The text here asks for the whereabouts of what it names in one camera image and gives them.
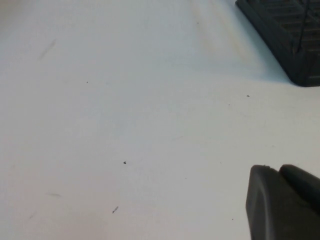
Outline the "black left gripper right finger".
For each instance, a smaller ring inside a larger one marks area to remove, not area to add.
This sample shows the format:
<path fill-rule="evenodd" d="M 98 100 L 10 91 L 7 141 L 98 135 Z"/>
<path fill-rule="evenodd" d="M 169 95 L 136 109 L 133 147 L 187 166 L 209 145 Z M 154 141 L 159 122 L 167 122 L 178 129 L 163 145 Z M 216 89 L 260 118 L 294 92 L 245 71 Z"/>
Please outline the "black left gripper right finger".
<path fill-rule="evenodd" d="M 284 164 L 279 173 L 310 207 L 320 214 L 320 178 L 292 164 Z"/>

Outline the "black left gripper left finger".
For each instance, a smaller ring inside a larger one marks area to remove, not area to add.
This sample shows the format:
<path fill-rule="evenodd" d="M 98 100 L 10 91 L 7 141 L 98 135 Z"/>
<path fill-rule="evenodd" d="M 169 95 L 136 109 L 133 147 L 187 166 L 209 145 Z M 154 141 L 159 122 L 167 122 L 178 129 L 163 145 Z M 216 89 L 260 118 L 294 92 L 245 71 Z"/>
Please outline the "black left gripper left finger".
<path fill-rule="evenodd" d="M 246 213 L 253 240 L 318 240 L 320 214 L 280 174 L 265 165 L 250 169 Z"/>

